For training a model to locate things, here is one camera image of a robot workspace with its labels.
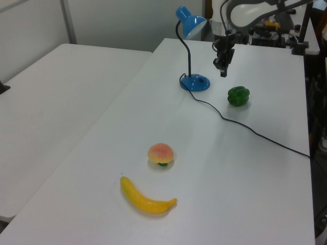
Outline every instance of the desk lamp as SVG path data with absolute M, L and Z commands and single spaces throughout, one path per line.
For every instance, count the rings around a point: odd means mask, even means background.
M 206 24 L 206 19 L 200 16 L 192 15 L 189 10 L 185 6 L 181 6 L 176 10 L 176 16 L 179 21 L 176 25 L 176 35 L 178 39 L 184 44 L 186 49 L 188 50 L 189 55 L 189 75 L 185 76 L 181 79 L 180 86 L 190 91 L 203 91 L 210 87 L 210 81 L 208 78 L 199 75 L 199 74 L 191 74 L 191 52 L 189 47 L 183 41 L 183 39 L 178 34 L 178 26 L 180 23 L 183 24 L 183 33 L 186 39 L 191 39 L 194 37 Z

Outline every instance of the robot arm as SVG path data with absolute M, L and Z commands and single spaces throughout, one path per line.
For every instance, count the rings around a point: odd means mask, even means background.
M 214 60 L 214 65 L 220 70 L 220 75 L 222 77 L 227 76 L 227 68 L 234 54 L 233 46 L 238 38 L 237 31 L 247 33 L 261 19 L 285 12 L 311 1 L 213 0 L 211 27 L 215 37 L 214 46 L 217 50 L 217 58 Z

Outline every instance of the lamp neck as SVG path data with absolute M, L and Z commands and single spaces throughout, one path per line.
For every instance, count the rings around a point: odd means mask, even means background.
M 186 43 L 183 41 L 183 39 L 180 37 L 180 35 L 178 34 L 178 26 L 180 24 L 180 20 L 178 21 L 177 25 L 176 25 L 176 35 L 178 37 L 178 39 L 184 44 L 184 46 L 186 47 L 186 49 L 188 50 L 188 60 L 189 60 L 189 77 L 191 76 L 191 52 L 189 47 L 186 45 Z

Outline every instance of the lamp shade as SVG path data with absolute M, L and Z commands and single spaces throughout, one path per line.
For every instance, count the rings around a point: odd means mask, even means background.
M 192 15 L 185 6 L 177 8 L 176 16 L 183 24 L 183 34 L 186 39 L 193 38 L 206 24 L 205 18 Z

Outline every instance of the yellow banana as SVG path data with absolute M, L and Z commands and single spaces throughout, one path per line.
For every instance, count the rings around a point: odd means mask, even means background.
M 143 196 L 127 177 L 121 177 L 121 187 L 127 199 L 137 208 L 148 213 L 163 213 L 170 209 L 176 202 L 174 198 L 170 201 L 155 201 Z

